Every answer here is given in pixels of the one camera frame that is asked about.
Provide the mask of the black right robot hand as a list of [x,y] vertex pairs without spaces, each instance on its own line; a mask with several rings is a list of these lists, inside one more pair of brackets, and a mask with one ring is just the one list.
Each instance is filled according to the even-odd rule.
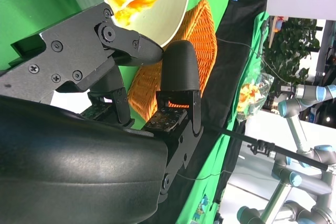
[[[1,72],[1,223],[139,223],[202,136],[193,45],[118,27],[106,3],[13,44]],[[158,109],[132,128],[120,66],[162,63]]]

